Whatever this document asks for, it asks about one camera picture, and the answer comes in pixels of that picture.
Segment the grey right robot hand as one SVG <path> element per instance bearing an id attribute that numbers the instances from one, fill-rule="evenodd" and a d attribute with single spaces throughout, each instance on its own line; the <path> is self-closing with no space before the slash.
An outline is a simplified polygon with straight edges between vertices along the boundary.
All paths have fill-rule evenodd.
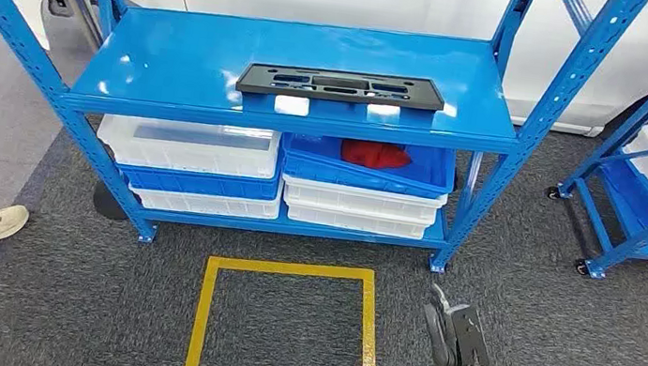
<path id="1" fill-rule="evenodd" d="M 431 298 L 423 304 L 435 366 L 487 366 L 488 349 L 479 313 L 470 304 L 451 305 L 443 288 L 430 284 Z"/>

